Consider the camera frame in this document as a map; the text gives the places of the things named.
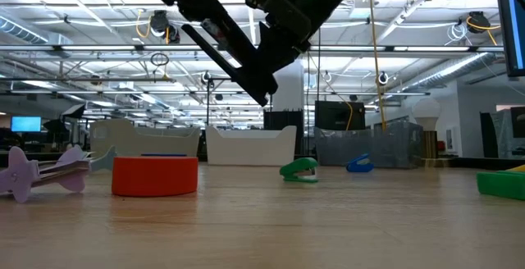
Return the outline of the distant blue lit monitor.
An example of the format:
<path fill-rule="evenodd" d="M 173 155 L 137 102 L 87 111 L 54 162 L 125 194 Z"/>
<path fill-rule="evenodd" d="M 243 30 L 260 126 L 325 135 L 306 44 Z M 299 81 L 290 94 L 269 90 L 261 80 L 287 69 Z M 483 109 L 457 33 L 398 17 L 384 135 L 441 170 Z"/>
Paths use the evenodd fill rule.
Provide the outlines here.
<path fill-rule="evenodd" d="M 13 132 L 40 132 L 42 118 L 40 116 L 13 116 L 11 131 Z"/>

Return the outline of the black aluminium table frame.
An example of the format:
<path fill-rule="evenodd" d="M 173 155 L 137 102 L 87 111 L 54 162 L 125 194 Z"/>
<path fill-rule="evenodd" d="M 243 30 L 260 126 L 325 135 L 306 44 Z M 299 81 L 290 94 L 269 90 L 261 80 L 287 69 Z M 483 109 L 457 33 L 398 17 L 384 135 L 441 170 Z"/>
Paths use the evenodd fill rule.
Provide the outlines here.
<path fill-rule="evenodd" d="M 0 168 L 7 167 L 6 151 L 0 151 Z M 55 161 L 62 153 L 26 153 L 28 159 L 39 161 Z M 525 165 L 525 159 L 503 159 L 503 158 L 469 158 L 469 157 L 445 157 L 436 159 L 419 159 L 416 166 L 437 168 L 472 168 L 491 171 L 502 171 Z"/>

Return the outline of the blue mini stapler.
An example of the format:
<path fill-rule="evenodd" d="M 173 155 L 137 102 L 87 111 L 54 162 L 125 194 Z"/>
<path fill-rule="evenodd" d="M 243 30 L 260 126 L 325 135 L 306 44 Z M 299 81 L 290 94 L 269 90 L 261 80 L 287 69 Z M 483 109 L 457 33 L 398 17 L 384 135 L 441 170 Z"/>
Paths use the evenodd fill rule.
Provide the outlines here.
<path fill-rule="evenodd" d="M 369 159 L 369 154 L 365 153 L 359 157 L 356 157 L 355 159 L 349 161 L 346 164 L 346 170 L 347 172 L 354 172 L 354 173 L 365 173 L 370 172 L 374 169 L 374 164 L 371 163 Z"/>

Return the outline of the long black perforated box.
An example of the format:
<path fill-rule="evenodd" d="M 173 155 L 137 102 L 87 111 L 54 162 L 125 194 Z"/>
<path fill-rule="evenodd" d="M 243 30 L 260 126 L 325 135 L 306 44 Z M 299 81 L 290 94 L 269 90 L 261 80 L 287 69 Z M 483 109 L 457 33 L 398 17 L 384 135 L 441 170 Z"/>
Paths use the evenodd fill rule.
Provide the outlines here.
<path fill-rule="evenodd" d="M 303 153 L 304 138 L 304 111 L 264 111 L 263 112 L 263 129 L 265 130 L 283 130 L 288 125 L 296 127 L 296 137 L 294 153 L 300 155 Z"/>

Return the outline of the red tape roll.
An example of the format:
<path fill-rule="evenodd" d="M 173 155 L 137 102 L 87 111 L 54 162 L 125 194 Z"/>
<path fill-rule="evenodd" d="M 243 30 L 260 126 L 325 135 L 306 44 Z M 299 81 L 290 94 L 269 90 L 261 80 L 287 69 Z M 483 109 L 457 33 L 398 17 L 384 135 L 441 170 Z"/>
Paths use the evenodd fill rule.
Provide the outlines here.
<path fill-rule="evenodd" d="M 198 187 L 196 157 L 115 157 L 112 194 L 165 197 L 190 194 Z"/>

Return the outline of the long ceiling light strip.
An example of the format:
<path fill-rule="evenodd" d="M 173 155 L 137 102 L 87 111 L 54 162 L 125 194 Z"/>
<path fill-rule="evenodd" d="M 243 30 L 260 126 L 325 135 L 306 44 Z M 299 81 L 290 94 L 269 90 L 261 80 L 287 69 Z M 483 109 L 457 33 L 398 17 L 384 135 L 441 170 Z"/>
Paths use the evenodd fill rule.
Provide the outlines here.
<path fill-rule="evenodd" d="M 195 44 L 179 45 L 0 45 L 0 52 L 189 52 L 200 51 Z M 313 45 L 311 52 L 372 52 L 372 45 Z M 503 52 L 503 46 L 377 46 L 378 52 Z"/>

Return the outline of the white plastic bin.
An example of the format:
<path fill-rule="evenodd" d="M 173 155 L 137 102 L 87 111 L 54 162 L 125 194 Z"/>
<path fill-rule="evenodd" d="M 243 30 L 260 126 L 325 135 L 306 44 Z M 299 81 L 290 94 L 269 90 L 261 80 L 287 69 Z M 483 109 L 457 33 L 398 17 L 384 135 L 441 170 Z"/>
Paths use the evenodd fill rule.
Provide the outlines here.
<path fill-rule="evenodd" d="M 284 166 L 294 160 L 297 127 L 218 130 L 207 126 L 208 163 L 216 166 Z"/>

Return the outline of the lilac staple remover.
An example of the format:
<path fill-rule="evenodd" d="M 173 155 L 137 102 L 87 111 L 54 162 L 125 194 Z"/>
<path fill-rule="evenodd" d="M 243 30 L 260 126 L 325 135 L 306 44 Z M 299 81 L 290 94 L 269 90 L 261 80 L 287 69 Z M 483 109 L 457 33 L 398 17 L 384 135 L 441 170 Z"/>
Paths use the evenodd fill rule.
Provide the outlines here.
<path fill-rule="evenodd" d="M 84 158 L 79 146 L 65 151 L 49 167 L 40 168 L 41 164 L 38 160 L 29 160 L 20 148 L 11 148 L 8 167 L 0 171 L 0 194 L 10 193 L 18 203 L 24 203 L 33 188 L 52 183 L 79 193 L 84 190 L 84 178 L 91 171 L 90 161 Z"/>

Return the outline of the green and white mini stapler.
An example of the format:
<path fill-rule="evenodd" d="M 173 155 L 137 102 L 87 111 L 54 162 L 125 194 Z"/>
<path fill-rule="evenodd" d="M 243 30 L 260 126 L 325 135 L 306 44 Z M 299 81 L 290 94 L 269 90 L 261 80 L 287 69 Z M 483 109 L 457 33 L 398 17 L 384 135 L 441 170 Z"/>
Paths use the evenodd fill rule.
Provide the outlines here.
<path fill-rule="evenodd" d="M 525 172 L 478 172 L 476 180 L 480 194 L 525 201 Z"/>

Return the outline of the grey-blue staple remover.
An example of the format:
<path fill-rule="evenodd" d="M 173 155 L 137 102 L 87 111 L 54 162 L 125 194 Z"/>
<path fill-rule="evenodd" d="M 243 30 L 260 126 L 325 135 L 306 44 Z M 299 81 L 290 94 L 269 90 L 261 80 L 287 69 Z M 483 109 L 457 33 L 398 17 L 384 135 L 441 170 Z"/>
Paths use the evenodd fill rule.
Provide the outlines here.
<path fill-rule="evenodd" d="M 90 172 L 113 169 L 114 158 L 116 157 L 116 147 L 111 146 L 105 154 L 97 158 L 88 158 Z"/>

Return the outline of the black studio softbox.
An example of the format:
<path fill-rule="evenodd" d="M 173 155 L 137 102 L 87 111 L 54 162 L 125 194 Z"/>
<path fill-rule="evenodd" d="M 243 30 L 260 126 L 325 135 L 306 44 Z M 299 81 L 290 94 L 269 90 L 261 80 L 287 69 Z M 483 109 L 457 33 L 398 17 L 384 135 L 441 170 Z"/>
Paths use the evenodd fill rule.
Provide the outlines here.
<path fill-rule="evenodd" d="M 61 114 L 61 118 L 80 119 L 84 115 L 85 108 L 86 108 L 85 103 L 74 105 L 68 108 L 67 110 L 65 110 Z"/>

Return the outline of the black standing panel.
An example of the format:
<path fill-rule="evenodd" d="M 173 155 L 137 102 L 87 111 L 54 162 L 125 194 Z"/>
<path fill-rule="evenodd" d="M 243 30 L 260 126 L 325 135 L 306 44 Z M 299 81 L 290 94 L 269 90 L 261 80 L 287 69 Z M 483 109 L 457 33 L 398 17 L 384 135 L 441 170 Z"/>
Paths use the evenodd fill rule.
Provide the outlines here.
<path fill-rule="evenodd" d="M 480 113 L 480 122 L 482 130 L 482 147 L 485 158 L 498 158 L 498 144 L 495 132 L 495 126 L 488 112 Z"/>

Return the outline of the white bulb brass lamp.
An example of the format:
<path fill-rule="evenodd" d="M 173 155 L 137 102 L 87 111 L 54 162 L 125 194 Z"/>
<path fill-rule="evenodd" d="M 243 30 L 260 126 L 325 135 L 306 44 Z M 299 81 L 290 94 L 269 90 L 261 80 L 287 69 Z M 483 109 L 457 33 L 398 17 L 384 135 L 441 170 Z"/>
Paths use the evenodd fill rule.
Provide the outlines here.
<path fill-rule="evenodd" d="M 412 117 L 422 127 L 422 165 L 427 168 L 446 168 L 448 158 L 440 157 L 444 147 L 445 123 L 441 104 L 434 98 L 421 98 L 412 107 Z"/>

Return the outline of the grey plastic bin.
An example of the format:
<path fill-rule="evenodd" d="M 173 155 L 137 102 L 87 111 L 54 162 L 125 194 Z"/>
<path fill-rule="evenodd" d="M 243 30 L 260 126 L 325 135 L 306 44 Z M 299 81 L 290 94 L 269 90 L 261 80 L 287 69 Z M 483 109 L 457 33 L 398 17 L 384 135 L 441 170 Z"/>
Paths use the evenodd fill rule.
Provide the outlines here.
<path fill-rule="evenodd" d="M 184 154 L 195 157 L 201 129 L 154 129 L 135 127 L 125 119 L 95 121 L 89 128 L 90 151 L 103 156 L 114 147 L 119 156 Z"/>

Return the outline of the black metal stand frame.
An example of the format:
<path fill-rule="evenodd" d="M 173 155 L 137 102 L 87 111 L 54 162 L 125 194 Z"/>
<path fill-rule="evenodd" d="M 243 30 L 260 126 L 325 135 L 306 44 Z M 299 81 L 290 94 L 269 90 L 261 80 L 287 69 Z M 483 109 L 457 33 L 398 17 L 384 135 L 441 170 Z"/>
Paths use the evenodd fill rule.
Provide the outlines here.
<path fill-rule="evenodd" d="M 206 83 L 206 125 L 224 121 L 227 125 L 240 119 L 249 101 L 242 88 L 228 77 L 210 76 Z"/>

